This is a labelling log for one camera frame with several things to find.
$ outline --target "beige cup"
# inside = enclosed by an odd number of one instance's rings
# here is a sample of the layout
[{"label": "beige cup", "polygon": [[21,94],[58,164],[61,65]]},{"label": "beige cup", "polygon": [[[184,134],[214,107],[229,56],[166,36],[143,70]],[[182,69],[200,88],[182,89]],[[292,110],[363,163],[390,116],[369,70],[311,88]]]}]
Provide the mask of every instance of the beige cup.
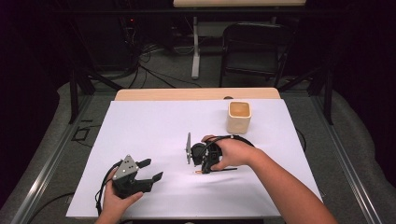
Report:
[{"label": "beige cup", "polygon": [[230,102],[228,105],[227,132],[246,133],[250,123],[251,110],[247,102]]}]

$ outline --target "hand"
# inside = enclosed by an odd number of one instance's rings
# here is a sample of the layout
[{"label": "hand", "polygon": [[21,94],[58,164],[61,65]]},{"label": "hand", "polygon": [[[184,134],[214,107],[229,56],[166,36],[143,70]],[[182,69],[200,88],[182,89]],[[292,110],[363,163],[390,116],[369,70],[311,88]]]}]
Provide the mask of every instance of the hand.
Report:
[{"label": "hand", "polygon": [[[213,137],[215,136],[207,135],[201,141],[205,142],[209,138],[215,139]],[[213,165],[210,168],[211,170],[222,170],[227,166],[249,165],[255,153],[261,151],[242,141],[232,138],[221,139],[215,144],[217,144],[221,148],[222,160],[219,163]]]},{"label": "hand", "polygon": [[96,221],[97,224],[116,223],[120,220],[125,210],[143,196],[143,192],[137,192],[125,199],[118,197],[113,189],[113,181],[111,180],[116,171],[117,169],[112,170],[107,177],[109,181],[106,183],[103,211]]}]

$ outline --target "chair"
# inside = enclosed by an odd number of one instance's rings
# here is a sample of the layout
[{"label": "chair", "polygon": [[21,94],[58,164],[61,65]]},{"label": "chair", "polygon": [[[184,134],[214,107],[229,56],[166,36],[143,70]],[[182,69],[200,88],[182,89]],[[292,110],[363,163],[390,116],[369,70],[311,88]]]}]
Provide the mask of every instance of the chair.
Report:
[{"label": "chair", "polygon": [[226,73],[275,78],[282,76],[294,30],[280,24],[236,23],[223,32],[219,86]]}]

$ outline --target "black curtain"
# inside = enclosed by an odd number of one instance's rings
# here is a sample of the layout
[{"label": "black curtain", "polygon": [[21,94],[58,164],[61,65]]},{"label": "black curtain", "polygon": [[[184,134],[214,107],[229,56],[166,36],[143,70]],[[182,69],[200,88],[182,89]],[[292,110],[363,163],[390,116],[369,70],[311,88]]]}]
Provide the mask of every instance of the black curtain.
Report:
[{"label": "black curtain", "polygon": [[68,81],[48,29],[29,1],[0,3],[0,206],[17,185]]},{"label": "black curtain", "polygon": [[396,187],[396,3],[375,1],[334,72],[334,88],[350,103],[375,143],[375,159]]}]

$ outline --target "white tabletop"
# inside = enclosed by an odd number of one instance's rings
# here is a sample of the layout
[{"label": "white tabletop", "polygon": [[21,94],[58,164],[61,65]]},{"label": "white tabletop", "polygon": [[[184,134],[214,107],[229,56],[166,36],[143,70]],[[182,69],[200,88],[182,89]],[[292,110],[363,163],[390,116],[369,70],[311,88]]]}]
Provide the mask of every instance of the white tabletop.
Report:
[{"label": "white tabletop", "polygon": [[[318,187],[303,153],[289,111],[281,99],[244,99],[252,118],[244,136],[306,184]],[[135,161],[152,159],[136,179],[155,183],[125,212],[125,218],[251,218],[279,216],[267,191],[246,166],[236,171],[198,175],[188,165],[185,146],[206,134],[224,135],[227,100],[115,101],[92,148],[87,166],[67,212],[68,217],[97,217],[94,195],[112,164],[130,154]]]},{"label": "white tabletop", "polygon": [[174,0],[174,7],[297,7],[305,0]]}]

